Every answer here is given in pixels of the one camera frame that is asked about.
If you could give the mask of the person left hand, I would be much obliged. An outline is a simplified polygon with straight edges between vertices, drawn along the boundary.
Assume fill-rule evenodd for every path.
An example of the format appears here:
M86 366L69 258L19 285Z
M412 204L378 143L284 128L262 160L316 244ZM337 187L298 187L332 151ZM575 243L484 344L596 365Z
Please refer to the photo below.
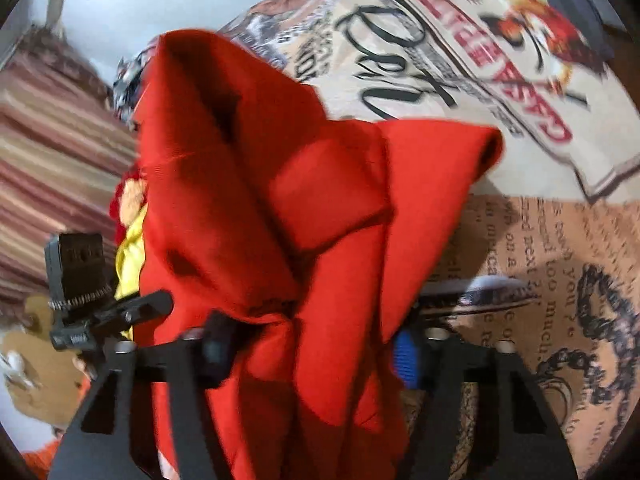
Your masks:
M85 378L95 380L98 377L96 367L90 361L87 361L81 354L73 357L73 363L74 367L84 374Z

